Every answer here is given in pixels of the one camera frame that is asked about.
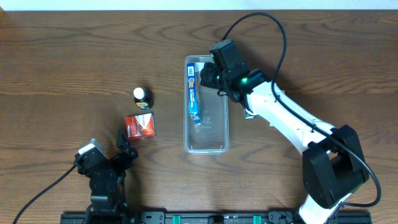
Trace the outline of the dark syrup bottle white cap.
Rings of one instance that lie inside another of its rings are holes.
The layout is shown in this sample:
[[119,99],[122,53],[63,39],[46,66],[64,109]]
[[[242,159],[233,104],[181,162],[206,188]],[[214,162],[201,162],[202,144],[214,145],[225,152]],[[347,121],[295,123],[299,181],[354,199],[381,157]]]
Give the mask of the dark syrup bottle white cap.
[[153,107],[153,101],[150,93],[145,88],[137,87],[133,91],[134,102],[142,110],[149,110]]

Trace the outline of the long blue box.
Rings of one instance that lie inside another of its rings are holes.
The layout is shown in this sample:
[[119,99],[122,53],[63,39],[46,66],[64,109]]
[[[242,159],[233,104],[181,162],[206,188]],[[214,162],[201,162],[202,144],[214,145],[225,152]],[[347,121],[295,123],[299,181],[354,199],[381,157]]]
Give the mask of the long blue box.
[[186,65],[187,72],[187,93],[188,93],[188,111],[194,124],[201,123],[201,103],[199,96],[199,74],[195,63]]

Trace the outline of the white and green box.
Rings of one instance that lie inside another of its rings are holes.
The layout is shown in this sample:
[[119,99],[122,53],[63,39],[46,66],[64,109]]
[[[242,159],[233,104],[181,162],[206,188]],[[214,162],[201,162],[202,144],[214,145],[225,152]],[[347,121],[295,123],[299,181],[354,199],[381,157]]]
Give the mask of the white and green box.
[[274,127],[274,125],[271,122],[269,123],[269,126]]

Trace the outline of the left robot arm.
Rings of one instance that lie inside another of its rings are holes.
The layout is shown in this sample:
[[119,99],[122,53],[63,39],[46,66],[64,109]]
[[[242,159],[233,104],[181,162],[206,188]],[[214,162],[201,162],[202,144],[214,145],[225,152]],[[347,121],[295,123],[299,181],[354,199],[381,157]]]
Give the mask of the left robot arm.
[[108,159],[97,140],[84,144],[75,155],[78,173],[90,179],[91,205],[83,223],[139,223],[139,215],[126,201],[126,170],[138,157],[124,131],[118,132],[116,147],[119,154]]

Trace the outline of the red Panadol box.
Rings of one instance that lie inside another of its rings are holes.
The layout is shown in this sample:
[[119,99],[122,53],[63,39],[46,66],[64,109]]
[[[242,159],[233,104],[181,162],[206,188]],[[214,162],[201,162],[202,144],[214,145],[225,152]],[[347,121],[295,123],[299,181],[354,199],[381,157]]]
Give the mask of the red Panadol box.
[[125,117],[128,140],[155,137],[155,123],[152,113]]

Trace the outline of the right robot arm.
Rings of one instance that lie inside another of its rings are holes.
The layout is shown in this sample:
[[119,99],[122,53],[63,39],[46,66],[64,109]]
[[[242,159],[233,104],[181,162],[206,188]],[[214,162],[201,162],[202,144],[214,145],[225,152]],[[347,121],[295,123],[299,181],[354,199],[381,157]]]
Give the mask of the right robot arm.
[[207,62],[200,84],[226,93],[285,136],[302,156],[303,184],[308,195],[298,215],[304,223],[326,223],[346,199],[372,176],[356,131],[336,128],[292,101],[262,71],[245,63],[230,69]]

